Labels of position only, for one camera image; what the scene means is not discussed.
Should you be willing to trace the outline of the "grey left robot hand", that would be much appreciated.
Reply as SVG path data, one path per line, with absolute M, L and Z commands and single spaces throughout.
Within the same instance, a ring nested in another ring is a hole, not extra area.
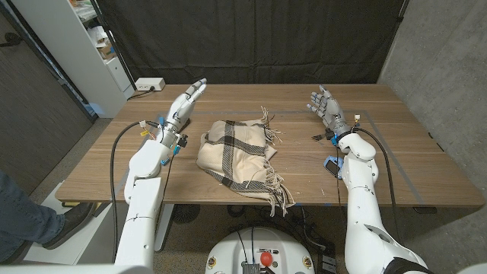
M 177 138 L 177 134 L 182 131 L 186 125 L 192 111 L 194 110 L 196 101 L 205 92 L 207 86 L 207 79 L 202 78 L 197 82 L 191 84 L 184 93 L 179 95 L 172 103 L 167 117 L 162 128 L 161 143 L 168 148 L 172 146 Z

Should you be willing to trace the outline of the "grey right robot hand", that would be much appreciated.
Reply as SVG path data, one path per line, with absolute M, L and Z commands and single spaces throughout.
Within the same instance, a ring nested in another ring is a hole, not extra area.
M 311 93 L 311 103 L 307 105 L 307 108 L 318 115 L 324 126 L 336 136 L 350 133 L 351 127 L 347 124 L 338 101 L 323 85 L 320 85 L 319 89 L 319 92 Z

